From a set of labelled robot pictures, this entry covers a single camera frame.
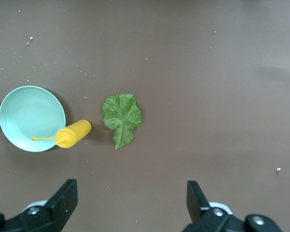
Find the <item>plate rim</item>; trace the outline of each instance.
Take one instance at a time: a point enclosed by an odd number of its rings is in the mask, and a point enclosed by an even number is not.
[[[29,87],[30,87],[30,88],[36,88],[36,89],[39,89],[39,90],[42,90],[42,91],[46,92],[47,94],[49,94],[53,99],[55,99],[55,100],[58,102],[58,104],[59,104],[59,106],[60,106],[60,109],[61,109],[61,111],[63,112],[64,126],[66,125],[66,115],[65,115],[65,111],[64,111],[64,109],[63,109],[63,106],[62,106],[61,102],[58,100],[58,98],[57,98],[54,94],[52,94],[52,93],[51,93],[50,91],[48,91],[47,89],[44,89],[44,88],[39,87],[39,86],[20,86],[20,87],[17,87],[17,88],[15,88],[15,89],[13,89],[12,91],[10,91],[10,92],[9,92],[9,93],[4,97],[4,99],[3,99],[2,102],[1,102],[1,105],[0,105],[0,127],[1,127],[1,130],[2,130],[2,132],[3,132],[3,134],[4,134],[4,136],[9,140],[9,142],[12,143],[14,146],[18,147],[19,149],[22,149],[22,150],[25,150],[25,151],[28,151],[28,152],[42,152],[42,151],[47,151],[47,150],[53,148],[53,147],[55,146],[55,143],[54,143],[51,147],[43,148],[43,149],[38,149],[38,150],[34,150],[34,151],[33,151],[33,150],[30,150],[30,149],[24,149],[24,148],[22,148],[22,147],[17,146],[17,145],[14,144],[13,142],[11,142],[11,140],[8,138],[8,136],[7,136],[6,133],[4,132],[4,130],[3,130],[3,128],[2,128],[2,125],[1,125],[1,121],[2,121],[2,119],[1,119],[1,110],[2,110],[2,105],[4,104],[4,102],[6,101],[6,99],[7,99],[10,95],[12,95],[13,92],[15,92],[15,91],[17,91],[17,90],[19,90],[19,89],[21,89],[21,88],[29,88]]]

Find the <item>squeeze bottle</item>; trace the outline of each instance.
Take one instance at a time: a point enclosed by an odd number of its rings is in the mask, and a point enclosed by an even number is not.
[[[91,131],[91,124],[87,120],[79,120],[60,129],[55,136],[55,143],[59,147],[69,148],[84,138]]]

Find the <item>green leaf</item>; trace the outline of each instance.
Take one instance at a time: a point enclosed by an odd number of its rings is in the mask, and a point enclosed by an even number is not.
[[[105,100],[101,113],[107,128],[115,130],[115,149],[123,147],[133,139],[133,128],[142,122],[141,111],[136,106],[133,94],[116,94]]]

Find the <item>brown table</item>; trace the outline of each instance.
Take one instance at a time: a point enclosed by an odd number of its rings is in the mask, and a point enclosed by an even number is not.
[[[179,232],[197,180],[236,217],[265,214],[290,232],[290,0],[0,1],[0,104],[25,85],[93,131],[30,153],[0,129],[7,218],[76,178],[63,231]],[[143,113],[118,150],[100,113],[116,93]]]

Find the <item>light blue plate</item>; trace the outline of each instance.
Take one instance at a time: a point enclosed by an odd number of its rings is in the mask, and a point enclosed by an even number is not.
[[[0,107],[0,126],[15,146],[31,152],[46,151],[55,140],[31,141],[31,137],[55,137],[66,125],[64,110],[58,99],[36,86],[14,89]]]

